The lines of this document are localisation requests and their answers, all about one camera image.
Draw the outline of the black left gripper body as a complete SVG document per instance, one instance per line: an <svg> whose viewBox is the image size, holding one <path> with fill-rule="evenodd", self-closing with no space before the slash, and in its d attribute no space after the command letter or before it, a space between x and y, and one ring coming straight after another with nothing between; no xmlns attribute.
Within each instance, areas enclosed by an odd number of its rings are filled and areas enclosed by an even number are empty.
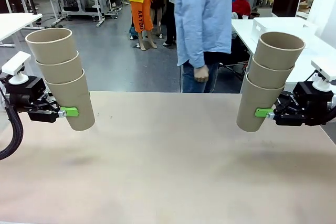
<svg viewBox="0 0 336 224"><path fill-rule="evenodd" d="M60 106L52 93L47 91L42 78L29 76L23 84L11 84L10 76L1 78L4 85L5 106L16 112L25 112L30 120L54 123L60 117Z"/></svg>

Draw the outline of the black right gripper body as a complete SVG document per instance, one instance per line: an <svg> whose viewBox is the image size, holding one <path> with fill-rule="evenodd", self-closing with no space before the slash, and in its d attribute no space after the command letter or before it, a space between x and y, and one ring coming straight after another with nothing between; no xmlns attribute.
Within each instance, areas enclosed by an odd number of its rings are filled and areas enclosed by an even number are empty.
<svg viewBox="0 0 336 224"><path fill-rule="evenodd" d="M298 82L292 92L282 91L273 110L277 125L317 126L335 119L332 91L319 91L312 81Z"/></svg>

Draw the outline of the person's right hand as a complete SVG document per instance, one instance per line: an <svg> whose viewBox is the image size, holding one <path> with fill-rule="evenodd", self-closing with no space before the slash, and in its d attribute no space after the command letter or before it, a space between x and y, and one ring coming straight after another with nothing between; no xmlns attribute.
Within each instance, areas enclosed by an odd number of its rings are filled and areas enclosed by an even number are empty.
<svg viewBox="0 0 336 224"><path fill-rule="evenodd" d="M197 82L204 83L209 79L209 69L207 65L199 68L194 68L194 79Z"/></svg>

